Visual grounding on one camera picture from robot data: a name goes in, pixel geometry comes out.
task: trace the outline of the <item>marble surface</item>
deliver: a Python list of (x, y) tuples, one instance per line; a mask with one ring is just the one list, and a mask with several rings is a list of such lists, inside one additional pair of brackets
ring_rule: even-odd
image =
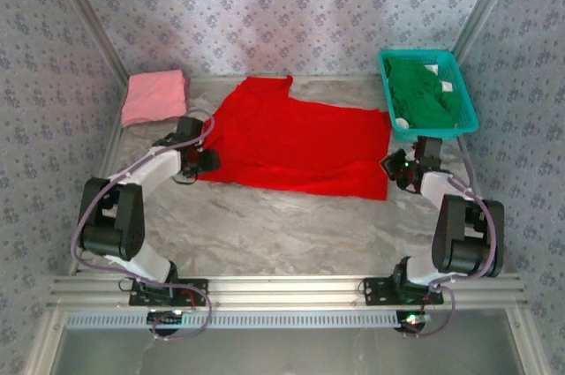
[[(236, 79), (191, 85), (193, 108), (214, 111)], [(380, 79), (295, 79), (291, 95), (363, 109), (385, 109)], [(141, 157), (174, 123), (140, 124), (121, 133), (115, 170)], [(390, 150), (406, 143), (393, 139)], [(444, 167), (466, 178), (455, 142)], [(199, 181), (159, 186), (145, 204), (147, 241), (182, 275), (385, 274), (400, 258), (429, 250), (437, 210), (421, 196), (388, 188), (388, 200), (321, 197)]]

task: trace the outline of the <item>purple cable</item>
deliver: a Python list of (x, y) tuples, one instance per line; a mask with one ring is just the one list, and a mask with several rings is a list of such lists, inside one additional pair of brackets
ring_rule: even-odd
[(494, 230), (493, 216), (489, 212), (488, 207), (486, 207), (485, 202), (479, 196), (477, 196), (474, 192), (472, 192), (471, 189), (466, 185), (465, 181), (463, 179), (461, 179), (459, 176), (451, 174), (451, 176), (448, 178), (448, 182), (456, 190), (460, 191), (463, 195), (467, 195), (468, 197), (473, 199), (478, 204), (480, 209), (483, 211), (483, 213), (485, 214), (485, 217), (486, 217), (486, 224), (488, 226), (488, 231), (490, 232), (491, 244), (490, 244), (490, 248), (489, 248), (489, 251), (488, 251), (488, 257), (486, 258), (485, 265), (483, 266), (482, 269), (477, 271), (475, 274), (472, 274), (472, 275), (455, 274), (455, 275), (450, 275), (450, 276), (442, 276), (441, 278), (437, 278), (433, 281), (430, 281), (430, 283), (428, 284), (430, 291), (433, 291), (435, 293), (439, 293), (441, 291), (447, 291), (449, 293), (449, 296), (450, 296), (450, 299), (451, 299), (451, 310), (449, 311), (449, 315), (445, 319), (443, 324), (441, 324), (441, 326), (439, 328), (435, 329), (431, 333), (420, 334), (415, 329), (413, 329), (415, 334), (413, 334), (412, 336), (414, 336), (416, 338), (430, 337), (432, 335), (436, 335), (436, 334), (440, 333), (441, 331), (443, 331), (445, 328), (448, 327), (449, 323), (451, 322), (451, 319), (453, 319), (453, 316), (455, 315), (455, 312), (456, 312), (456, 297), (455, 297), (455, 294), (453, 293), (453, 290), (450, 287), (446, 287), (446, 286), (441, 285), (441, 284), (443, 282), (448, 282), (448, 281), (456, 281), (456, 280), (470, 281), (470, 280), (476, 280), (478, 278), (481, 278), (482, 276), (484, 276), (488, 272), (488, 270), (490, 269), (491, 265), (494, 262), (494, 257), (496, 256), (496, 232)]
[(156, 325), (152, 325), (151, 332), (153, 333), (154, 338), (159, 339), (159, 340), (164, 340), (164, 341), (185, 340), (185, 339), (188, 339), (188, 338), (193, 338), (193, 337), (197, 336), (198, 334), (201, 334), (207, 328), (210, 321), (212, 320), (212, 302), (210, 302), (210, 298), (207, 296), (206, 291), (204, 291), (202, 289), (197, 289), (196, 287), (193, 287), (192, 285), (168, 284), (166, 282), (158, 282), (158, 281), (149, 280), (148, 278), (144, 278), (142, 276), (134, 274), (133, 272), (130, 272), (127, 269), (123, 269), (121, 267), (94, 265), (92, 263), (86, 262), (83, 258), (81, 258), (78, 255), (77, 246), (79, 244), (80, 233), (82, 232), (82, 229), (85, 227), (85, 225), (87, 223), (88, 216), (90, 216), (90, 214), (94, 211), (94, 208), (96, 207), (96, 205), (100, 202), (100, 200), (102, 200), (102, 198), (111, 190), (111, 188), (114, 185), (116, 185), (120, 181), (123, 181), (124, 179), (129, 177), (132, 173), (134, 173), (136, 170), (141, 168), (143, 165), (145, 165), (149, 161), (153, 160), (155, 157), (157, 157), (157, 156), (159, 156), (163, 153), (166, 153), (170, 150), (176, 150), (178, 148), (192, 146), (194, 144), (197, 144), (200, 141), (202, 141), (203, 139), (205, 139), (210, 132), (212, 132), (212, 130), (214, 129), (214, 125), (215, 125), (214, 116), (211, 113), (209, 113), (209, 112), (207, 112), (203, 109), (194, 109), (194, 110), (190, 111), (187, 115), (190, 115), (191, 113), (195, 113), (195, 112), (205, 113), (210, 118), (210, 126), (204, 132), (202, 132), (202, 134), (200, 134), (196, 139), (191, 139), (190, 141), (185, 141), (184, 143), (175, 144), (174, 146), (164, 147), (164, 148), (156, 151), (154, 154), (150, 154), (149, 156), (145, 156), (144, 158), (140, 159), (139, 161), (136, 161), (135, 163), (133, 163), (129, 168), (125, 169), (123, 171), (122, 175), (117, 176), (116, 178), (112, 179), (109, 183), (107, 183), (106, 186), (104, 186), (104, 188), (102, 188), (100, 190), (100, 192), (98, 194), (96, 194), (96, 196), (94, 197), (94, 199), (92, 200), (90, 205), (88, 205), (84, 214), (80, 218), (79, 223), (77, 224), (77, 228), (75, 229), (74, 233), (72, 234), (72, 240), (71, 240), (71, 256), (72, 256), (72, 259), (74, 261), (76, 261), (77, 263), (83, 265), (83, 266), (89, 267), (91, 269), (100, 270), (100, 271), (113, 272), (113, 273), (116, 273), (116, 274), (124, 274), (125, 276), (131, 277), (131, 278), (133, 278), (133, 279), (135, 279), (139, 282), (143, 282), (147, 285), (153, 285), (155, 287), (165, 287), (165, 288), (170, 288), (170, 289), (189, 289), (190, 291), (193, 291), (196, 294), (198, 294), (198, 295), (200, 295), (204, 298), (204, 300), (206, 301), (206, 306), (208, 308), (208, 313), (207, 313), (207, 316), (206, 316), (206, 320), (204, 321), (204, 324), (202, 324), (202, 326), (200, 328), (198, 328), (197, 330), (195, 330), (195, 331), (193, 331), (189, 334), (186, 334), (186, 335), (179, 335), (179, 336), (176, 336), (176, 337), (162, 337), (155, 331)]

